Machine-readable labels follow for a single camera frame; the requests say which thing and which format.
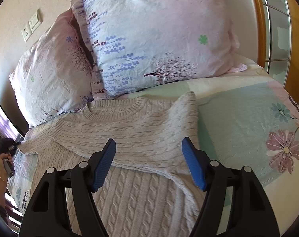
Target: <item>pink floral pillow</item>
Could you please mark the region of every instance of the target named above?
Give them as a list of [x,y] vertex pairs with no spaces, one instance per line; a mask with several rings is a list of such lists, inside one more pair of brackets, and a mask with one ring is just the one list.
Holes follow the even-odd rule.
[[246,66],[225,0],[71,0],[95,66],[94,99]]
[[19,60],[10,74],[19,108],[30,126],[36,126],[92,101],[91,65],[70,24],[71,9]]

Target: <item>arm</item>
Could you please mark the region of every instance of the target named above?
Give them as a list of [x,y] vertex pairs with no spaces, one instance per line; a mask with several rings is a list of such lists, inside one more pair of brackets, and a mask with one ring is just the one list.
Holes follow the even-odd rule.
[[12,157],[10,154],[2,153],[0,154],[0,206],[5,209],[6,199],[5,192],[7,189],[8,174],[5,170],[3,159],[8,159],[13,165]]

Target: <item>yellow flower center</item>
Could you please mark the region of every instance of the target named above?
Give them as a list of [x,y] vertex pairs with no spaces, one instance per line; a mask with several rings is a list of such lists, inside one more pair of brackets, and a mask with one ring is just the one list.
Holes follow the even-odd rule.
[[284,152],[284,153],[289,153],[289,152],[290,152],[289,147],[284,147],[284,148],[283,148],[283,152]]

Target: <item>green flower print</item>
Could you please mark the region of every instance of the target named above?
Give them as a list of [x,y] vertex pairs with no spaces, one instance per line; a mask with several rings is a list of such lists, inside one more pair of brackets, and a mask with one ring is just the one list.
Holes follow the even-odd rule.
[[279,118],[281,122],[288,122],[288,118],[291,118],[289,114],[290,110],[288,110],[284,104],[277,103],[277,105],[275,105],[272,103],[271,110],[275,112],[275,118]]
[[16,199],[19,200],[20,199],[20,195],[21,195],[21,189],[18,188],[16,191]]
[[206,35],[200,35],[199,41],[200,41],[200,43],[206,45],[207,42],[208,42],[207,36]]

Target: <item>beige wall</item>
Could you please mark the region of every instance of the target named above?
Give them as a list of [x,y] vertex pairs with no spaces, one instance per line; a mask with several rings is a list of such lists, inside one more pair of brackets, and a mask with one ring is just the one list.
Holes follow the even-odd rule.
[[[253,0],[227,0],[229,12],[240,39],[239,54],[256,61],[258,53],[257,23]],[[48,29],[56,17],[66,11],[70,0],[4,0],[0,6],[0,104],[11,121],[27,130],[8,79],[24,51]],[[25,43],[21,29],[40,9],[43,23]]]

